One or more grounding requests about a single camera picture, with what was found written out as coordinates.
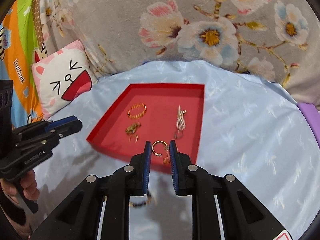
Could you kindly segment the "person's left hand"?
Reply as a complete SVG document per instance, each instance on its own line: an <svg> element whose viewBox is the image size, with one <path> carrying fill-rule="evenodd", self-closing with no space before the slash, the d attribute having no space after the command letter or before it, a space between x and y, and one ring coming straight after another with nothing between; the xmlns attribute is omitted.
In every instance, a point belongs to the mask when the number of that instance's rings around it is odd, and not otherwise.
<svg viewBox="0 0 320 240"><path fill-rule="evenodd" d="M23 194L25 198L32 201L37 201L40 196L40 191L37 188L37 182L35 179L36 175L34 170L28 171L20 181L20 185L23 189ZM19 201L17 199L18 191L16 187L8 182L6 179L1 178L1 188L6 195L6 197L16 205L19 205Z"/></svg>

